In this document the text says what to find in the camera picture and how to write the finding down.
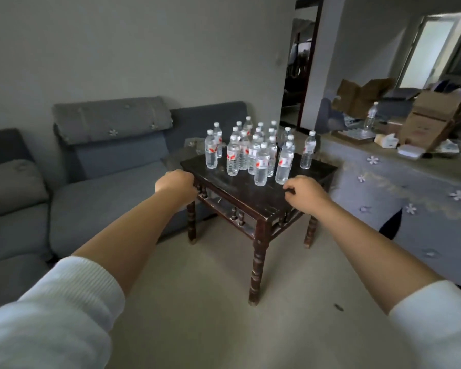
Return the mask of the person's left hand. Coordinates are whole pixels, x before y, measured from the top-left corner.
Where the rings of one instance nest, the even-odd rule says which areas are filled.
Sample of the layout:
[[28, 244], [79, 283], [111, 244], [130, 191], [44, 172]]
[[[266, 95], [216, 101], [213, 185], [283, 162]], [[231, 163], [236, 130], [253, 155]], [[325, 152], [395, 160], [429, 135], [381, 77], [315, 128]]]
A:
[[187, 173], [181, 169], [167, 172], [164, 176], [157, 180], [155, 184], [155, 194], [169, 198], [178, 207], [189, 205], [194, 201], [187, 201], [187, 193], [189, 184]]

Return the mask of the person's right hand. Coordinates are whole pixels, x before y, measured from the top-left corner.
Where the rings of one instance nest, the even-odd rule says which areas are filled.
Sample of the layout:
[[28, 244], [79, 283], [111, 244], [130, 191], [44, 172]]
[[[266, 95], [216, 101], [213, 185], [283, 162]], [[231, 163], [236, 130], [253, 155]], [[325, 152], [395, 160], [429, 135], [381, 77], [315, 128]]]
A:
[[301, 182], [301, 197], [285, 198], [293, 208], [305, 214], [317, 216], [321, 210], [333, 206], [332, 199], [315, 179], [304, 175], [291, 179], [299, 179]]

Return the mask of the small dark wooden table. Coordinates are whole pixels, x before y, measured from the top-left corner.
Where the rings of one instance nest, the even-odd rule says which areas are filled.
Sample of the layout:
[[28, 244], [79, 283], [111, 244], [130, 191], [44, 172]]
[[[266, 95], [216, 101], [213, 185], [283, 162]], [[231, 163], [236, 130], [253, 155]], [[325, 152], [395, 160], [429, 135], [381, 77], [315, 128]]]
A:
[[273, 177], [264, 186], [257, 186], [254, 176], [247, 172], [229, 176], [222, 161], [215, 169], [208, 169], [204, 155], [184, 160], [180, 165], [194, 175], [197, 200], [253, 242], [248, 303], [257, 306], [265, 256], [271, 241], [288, 230], [304, 213], [286, 202], [283, 186]]

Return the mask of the person's right forearm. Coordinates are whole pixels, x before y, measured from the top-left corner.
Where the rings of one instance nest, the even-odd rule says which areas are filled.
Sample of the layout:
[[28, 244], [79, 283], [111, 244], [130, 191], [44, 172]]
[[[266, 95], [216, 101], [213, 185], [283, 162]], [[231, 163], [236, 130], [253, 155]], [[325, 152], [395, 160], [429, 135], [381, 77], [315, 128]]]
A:
[[415, 292], [442, 280], [408, 251], [332, 200], [316, 200], [303, 210], [331, 233], [385, 314]]

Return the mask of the person's left forearm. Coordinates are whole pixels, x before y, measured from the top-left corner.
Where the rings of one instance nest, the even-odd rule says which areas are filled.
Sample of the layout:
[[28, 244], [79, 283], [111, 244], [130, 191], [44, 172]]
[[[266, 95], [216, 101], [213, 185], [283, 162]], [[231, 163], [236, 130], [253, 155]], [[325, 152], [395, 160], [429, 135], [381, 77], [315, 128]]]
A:
[[182, 207], [154, 193], [81, 246], [73, 256], [102, 266], [127, 296], [162, 231]]

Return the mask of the group of clear water bottles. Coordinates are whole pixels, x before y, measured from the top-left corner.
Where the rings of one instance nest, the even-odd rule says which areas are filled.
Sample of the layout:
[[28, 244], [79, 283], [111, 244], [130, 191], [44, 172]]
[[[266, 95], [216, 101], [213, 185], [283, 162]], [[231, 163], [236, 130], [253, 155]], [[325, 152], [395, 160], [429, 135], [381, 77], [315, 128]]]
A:
[[247, 171], [254, 177], [256, 186], [264, 186], [271, 177], [275, 177], [277, 184], [283, 185], [290, 177], [295, 160], [294, 136], [286, 129], [283, 143], [279, 147], [275, 128], [270, 128], [264, 134], [261, 127], [257, 127], [251, 139], [248, 137], [249, 130], [249, 127], [234, 127], [229, 143], [224, 146], [220, 124], [216, 122], [204, 139], [206, 168], [217, 169], [225, 150], [226, 172], [230, 177], [237, 176], [240, 171]]

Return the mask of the shallow cardboard tray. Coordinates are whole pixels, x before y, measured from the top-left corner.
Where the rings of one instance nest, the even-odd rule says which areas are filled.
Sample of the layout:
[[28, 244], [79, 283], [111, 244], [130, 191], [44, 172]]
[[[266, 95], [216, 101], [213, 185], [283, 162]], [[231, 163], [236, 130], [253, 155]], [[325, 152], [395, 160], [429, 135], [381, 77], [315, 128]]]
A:
[[333, 136], [350, 142], [354, 145], [363, 145], [375, 141], [376, 133], [371, 130], [364, 130], [362, 128], [351, 128], [342, 131], [334, 131]]

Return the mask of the grey fabric sofa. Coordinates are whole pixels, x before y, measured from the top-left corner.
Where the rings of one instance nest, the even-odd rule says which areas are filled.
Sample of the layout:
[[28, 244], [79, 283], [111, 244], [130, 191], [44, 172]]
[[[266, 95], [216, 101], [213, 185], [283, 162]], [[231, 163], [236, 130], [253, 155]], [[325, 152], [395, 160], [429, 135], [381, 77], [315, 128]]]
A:
[[[53, 123], [67, 184], [50, 187], [48, 201], [0, 216], [0, 307], [16, 301], [54, 263], [154, 192], [155, 182], [180, 163], [204, 154], [204, 133], [219, 122], [224, 136], [244, 121], [243, 101], [170, 110], [173, 127], [149, 135], [69, 146]], [[19, 129], [0, 130], [0, 164], [34, 162]]]

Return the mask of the white tissue box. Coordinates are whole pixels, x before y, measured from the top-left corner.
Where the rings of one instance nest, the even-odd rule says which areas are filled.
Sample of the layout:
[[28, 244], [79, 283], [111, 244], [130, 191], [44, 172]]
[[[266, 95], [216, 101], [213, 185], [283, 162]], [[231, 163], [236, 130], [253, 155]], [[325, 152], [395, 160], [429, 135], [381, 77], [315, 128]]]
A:
[[385, 149], [395, 149], [398, 147], [399, 139], [396, 137], [395, 133], [391, 134], [377, 134], [375, 136], [374, 142]]

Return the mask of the single plastic drink bottle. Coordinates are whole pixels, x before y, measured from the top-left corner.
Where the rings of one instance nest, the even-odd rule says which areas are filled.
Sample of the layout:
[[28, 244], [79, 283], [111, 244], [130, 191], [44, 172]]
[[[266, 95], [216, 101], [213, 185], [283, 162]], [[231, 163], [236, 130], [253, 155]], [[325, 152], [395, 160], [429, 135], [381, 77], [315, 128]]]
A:
[[367, 117], [364, 121], [364, 124], [363, 124], [363, 133], [364, 134], [372, 134], [373, 131], [373, 126], [375, 124], [375, 120], [376, 120], [376, 115], [377, 115], [377, 112], [378, 112], [378, 104], [379, 102], [378, 101], [375, 101], [373, 103], [373, 105], [370, 107], [369, 111], [368, 111], [368, 114], [367, 114]]

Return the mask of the flattened brown cardboard box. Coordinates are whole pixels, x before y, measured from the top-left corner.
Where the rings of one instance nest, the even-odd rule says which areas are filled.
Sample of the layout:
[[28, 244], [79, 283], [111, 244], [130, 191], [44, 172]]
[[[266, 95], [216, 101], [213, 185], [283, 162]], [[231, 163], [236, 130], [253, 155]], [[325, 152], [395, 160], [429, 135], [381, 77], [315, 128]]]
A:
[[355, 119], [365, 119], [374, 102], [394, 86], [394, 78], [369, 80], [363, 86], [343, 79], [332, 101], [332, 109]]

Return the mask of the grey floral cloth cover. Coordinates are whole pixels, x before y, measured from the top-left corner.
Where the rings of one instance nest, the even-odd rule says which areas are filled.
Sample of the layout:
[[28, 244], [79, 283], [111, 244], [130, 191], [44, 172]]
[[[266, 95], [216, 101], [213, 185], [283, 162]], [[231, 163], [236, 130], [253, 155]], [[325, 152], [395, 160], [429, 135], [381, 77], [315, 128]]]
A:
[[338, 166], [336, 203], [461, 288], [460, 160], [410, 160], [331, 135], [318, 157]]

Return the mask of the clear plastic packet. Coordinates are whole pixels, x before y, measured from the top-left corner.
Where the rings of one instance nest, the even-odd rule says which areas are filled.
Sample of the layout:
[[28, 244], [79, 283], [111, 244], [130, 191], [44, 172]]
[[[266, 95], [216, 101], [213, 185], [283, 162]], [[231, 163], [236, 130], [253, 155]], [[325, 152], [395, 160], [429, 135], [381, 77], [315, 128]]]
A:
[[434, 153], [443, 155], [461, 155], [461, 140], [446, 139], [439, 144]]

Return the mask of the white door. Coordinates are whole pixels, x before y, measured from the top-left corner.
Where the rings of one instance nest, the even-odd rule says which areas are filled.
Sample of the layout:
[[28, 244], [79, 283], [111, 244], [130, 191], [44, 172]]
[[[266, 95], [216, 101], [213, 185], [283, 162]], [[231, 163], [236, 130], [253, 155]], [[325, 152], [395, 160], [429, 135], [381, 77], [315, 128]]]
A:
[[461, 12], [425, 16], [413, 38], [396, 87], [424, 89], [437, 82], [461, 38]]

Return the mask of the dark wooden door frame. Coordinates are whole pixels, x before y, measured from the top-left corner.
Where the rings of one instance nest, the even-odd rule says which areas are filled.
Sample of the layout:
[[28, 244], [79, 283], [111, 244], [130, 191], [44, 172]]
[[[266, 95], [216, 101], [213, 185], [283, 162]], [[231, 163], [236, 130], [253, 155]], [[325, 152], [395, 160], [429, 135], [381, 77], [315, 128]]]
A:
[[301, 126], [306, 103], [307, 90], [319, 33], [319, 24], [324, 0], [296, 0], [295, 16], [292, 23], [289, 57], [287, 65], [282, 111], [287, 115], [291, 108], [298, 106], [297, 119], [281, 119], [280, 125], [291, 127], [296, 133], [306, 134], [309, 130]]

